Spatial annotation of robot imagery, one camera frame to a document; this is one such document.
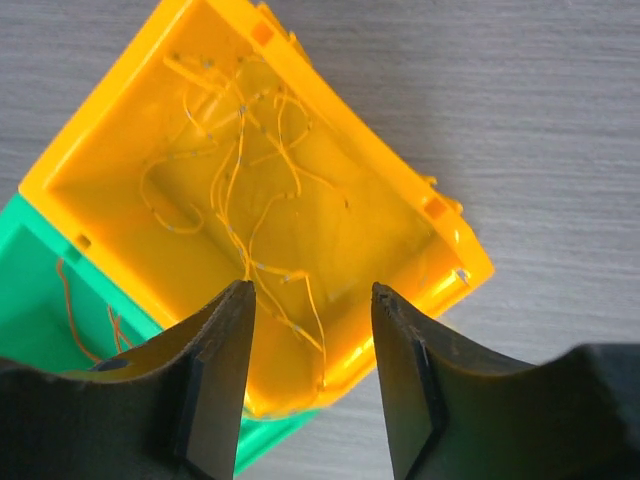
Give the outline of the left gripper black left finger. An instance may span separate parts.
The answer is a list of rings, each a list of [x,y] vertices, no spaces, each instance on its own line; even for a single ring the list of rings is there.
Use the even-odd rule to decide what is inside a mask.
[[[88,370],[1,362],[5,479],[230,479],[256,311],[235,281]]]

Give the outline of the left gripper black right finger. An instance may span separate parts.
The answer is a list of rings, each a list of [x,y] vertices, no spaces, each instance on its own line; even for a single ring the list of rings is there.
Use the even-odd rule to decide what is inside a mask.
[[[637,344],[581,344],[534,365],[379,283],[371,321],[395,478],[638,477]]]

